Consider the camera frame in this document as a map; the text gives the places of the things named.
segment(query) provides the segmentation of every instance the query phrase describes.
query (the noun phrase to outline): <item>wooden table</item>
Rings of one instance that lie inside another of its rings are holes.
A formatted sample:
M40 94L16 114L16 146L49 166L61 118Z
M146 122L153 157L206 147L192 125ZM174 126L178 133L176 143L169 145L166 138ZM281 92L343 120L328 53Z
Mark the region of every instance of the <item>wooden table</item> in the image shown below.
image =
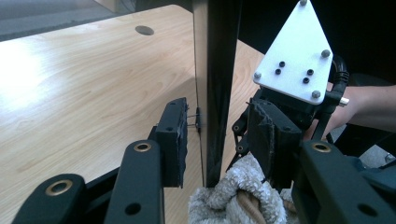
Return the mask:
M145 25L154 35L141 35ZM0 223L9 223L34 188L58 174L90 182L120 166L125 148L146 139L167 102L187 97L195 113L192 14L152 9L0 43ZM262 55L238 43L230 126L257 87ZM184 189L165 189L167 223L186 223L202 186L199 136L189 129Z

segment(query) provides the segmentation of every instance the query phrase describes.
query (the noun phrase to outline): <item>metal plate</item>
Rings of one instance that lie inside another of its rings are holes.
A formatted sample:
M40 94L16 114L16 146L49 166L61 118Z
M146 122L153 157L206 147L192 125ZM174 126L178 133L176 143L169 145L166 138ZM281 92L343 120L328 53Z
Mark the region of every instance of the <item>metal plate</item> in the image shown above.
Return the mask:
M328 50L328 57L322 56ZM268 49L264 59L253 75L255 83L278 91L311 105L323 102L330 68L332 66L332 50L318 21L318 17L310 1L303 6L298 3L291 12L286 23ZM320 96L312 96L319 91Z

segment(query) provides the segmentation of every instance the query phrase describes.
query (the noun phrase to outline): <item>fluffy cloth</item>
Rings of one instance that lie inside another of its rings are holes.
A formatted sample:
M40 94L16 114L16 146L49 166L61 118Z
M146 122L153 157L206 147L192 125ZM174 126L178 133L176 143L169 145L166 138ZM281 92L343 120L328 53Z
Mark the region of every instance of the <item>fluffy cloth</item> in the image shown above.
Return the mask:
M213 189L200 188L191 196L189 223L260 223L236 195L241 190L254 196L264 223L286 223L286 212L278 192L268 182L256 159L248 154L237 161Z

